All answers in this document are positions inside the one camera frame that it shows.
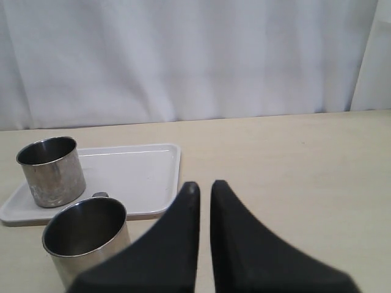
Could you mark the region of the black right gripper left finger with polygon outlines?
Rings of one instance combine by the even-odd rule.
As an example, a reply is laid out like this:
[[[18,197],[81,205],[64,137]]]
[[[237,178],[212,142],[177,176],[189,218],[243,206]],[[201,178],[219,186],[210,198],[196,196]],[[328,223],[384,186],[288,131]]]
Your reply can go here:
[[[70,292],[194,292],[200,189],[185,182],[164,215],[137,241],[80,274]]]

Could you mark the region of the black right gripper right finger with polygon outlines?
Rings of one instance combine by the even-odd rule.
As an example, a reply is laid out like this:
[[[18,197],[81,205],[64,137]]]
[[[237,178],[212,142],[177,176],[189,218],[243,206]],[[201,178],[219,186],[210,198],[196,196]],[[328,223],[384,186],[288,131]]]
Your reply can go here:
[[[216,292],[359,292],[354,280],[262,224],[229,184],[211,188],[210,244]]]

